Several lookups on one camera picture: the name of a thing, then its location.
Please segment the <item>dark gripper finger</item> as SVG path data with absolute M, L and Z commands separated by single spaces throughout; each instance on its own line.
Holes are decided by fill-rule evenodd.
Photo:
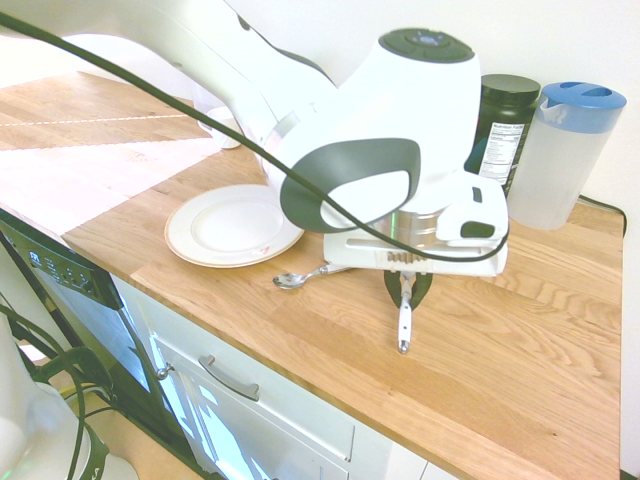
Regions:
M 433 282 L 432 273 L 417 273 L 412 285 L 412 304 L 419 305 L 431 288 Z
M 400 306 L 402 302 L 402 281 L 398 271 L 384 271 L 384 284 L 393 303 Z

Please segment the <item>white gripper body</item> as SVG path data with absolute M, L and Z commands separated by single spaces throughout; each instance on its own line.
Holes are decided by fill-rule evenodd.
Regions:
M 431 255 L 425 258 L 366 232 L 326 234 L 323 242 L 325 260 L 339 266 L 482 277 L 497 276 L 506 266 L 508 246 L 496 251 L 497 246 L 453 248 L 436 242 L 424 250 Z

